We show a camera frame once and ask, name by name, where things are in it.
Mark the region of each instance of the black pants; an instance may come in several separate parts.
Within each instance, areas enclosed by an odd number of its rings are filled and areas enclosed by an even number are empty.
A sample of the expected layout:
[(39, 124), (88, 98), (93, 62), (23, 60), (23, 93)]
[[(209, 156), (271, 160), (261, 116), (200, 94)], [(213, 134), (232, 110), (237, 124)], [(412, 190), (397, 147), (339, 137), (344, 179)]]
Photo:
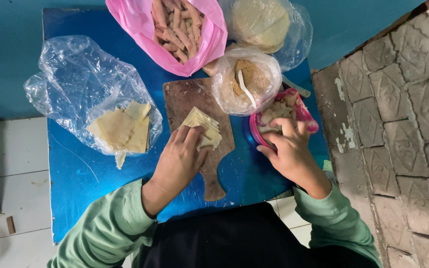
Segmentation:
[(146, 268), (377, 267), (345, 247), (304, 247), (268, 203), (159, 224), (143, 255)]

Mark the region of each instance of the white tiled floor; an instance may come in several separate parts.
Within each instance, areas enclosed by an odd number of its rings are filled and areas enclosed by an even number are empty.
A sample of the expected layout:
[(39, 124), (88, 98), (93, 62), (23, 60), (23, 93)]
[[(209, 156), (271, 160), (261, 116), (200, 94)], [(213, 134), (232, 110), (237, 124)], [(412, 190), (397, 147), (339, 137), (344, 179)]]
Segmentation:
[(311, 223), (304, 221), (295, 211), (297, 205), (294, 197), (281, 198), (267, 201), (273, 206), (277, 216), (295, 235), (295, 238), (304, 246), (309, 247)]
[[(0, 268), (40, 268), (54, 256), (48, 142), (45, 118), (0, 124)], [(295, 212), (294, 198), (269, 201), (274, 211), (304, 245), (310, 224)], [(6, 217), (13, 216), (16, 233), (9, 235)], [(129, 268), (128, 257), (123, 268)]]

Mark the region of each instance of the person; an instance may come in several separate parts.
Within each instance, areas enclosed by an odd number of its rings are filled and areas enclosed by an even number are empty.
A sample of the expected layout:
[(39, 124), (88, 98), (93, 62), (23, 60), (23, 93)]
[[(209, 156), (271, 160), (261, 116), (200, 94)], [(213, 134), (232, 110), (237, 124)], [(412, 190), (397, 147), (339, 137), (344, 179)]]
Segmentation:
[(310, 248), (265, 202), (156, 224), (157, 214), (188, 186), (211, 150), (196, 149), (203, 127), (182, 126), (151, 179), (94, 201), (47, 267), (121, 267), (130, 254), (133, 267), (381, 267), (368, 227), (307, 149), (306, 124), (286, 118), (270, 123), (277, 125), (282, 136), (263, 136), (277, 152), (262, 145), (258, 150), (298, 185), (295, 210), (312, 223)]

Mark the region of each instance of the pink plastic container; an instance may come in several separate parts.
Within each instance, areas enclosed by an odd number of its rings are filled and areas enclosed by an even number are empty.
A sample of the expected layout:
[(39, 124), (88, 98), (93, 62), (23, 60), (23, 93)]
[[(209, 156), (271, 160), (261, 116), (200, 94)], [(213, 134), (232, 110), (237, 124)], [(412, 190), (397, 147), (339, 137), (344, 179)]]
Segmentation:
[[(278, 93), (274, 98), (274, 101), (279, 101), (286, 94), (290, 94), (290, 95), (297, 94), (297, 90), (295, 88), (286, 89), (284, 92)], [(307, 130), (311, 134), (316, 133), (319, 130), (319, 124), (317, 124), (317, 122), (312, 118), (312, 115), (310, 115), (309, 111), (307, 111), (307, 107), (304, 105), (304, 102), (302, 101), (299, 94), (297, 94), (297, 100), (299, 101), (300, 104), (297, 104), (297, 101), (294, 104), (296, 119), (298, 121), (306, 122)], [(256, 114), (257, 113), (254, 113), (249, 117), (249, 129), (251, 130), (251, 134), (253, 135), (254, 140), (258, 144), (271, 147), (266, 143), (263, 137), (261, 137), (261, 135), (259, 134), (259, 131), (257, 130)]]

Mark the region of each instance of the green shirt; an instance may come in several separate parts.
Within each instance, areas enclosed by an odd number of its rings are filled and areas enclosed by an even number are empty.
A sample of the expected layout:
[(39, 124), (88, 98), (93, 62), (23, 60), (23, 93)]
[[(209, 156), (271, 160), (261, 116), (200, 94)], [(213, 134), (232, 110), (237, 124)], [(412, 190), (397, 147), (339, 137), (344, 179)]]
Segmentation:
[[(137, 258), (142, 245), (151, 246), (156, 223), (143, 210), (141, 187), (138, 180), (94, 201), (65, 235), (47, 268), (121, 267), (131, 253)], [(373, 235), (337, 187), (321, 200), (297, 188), (294, 195), (296, 212), (312, 223), (311, 248), (343, 246), (382, 267)]]

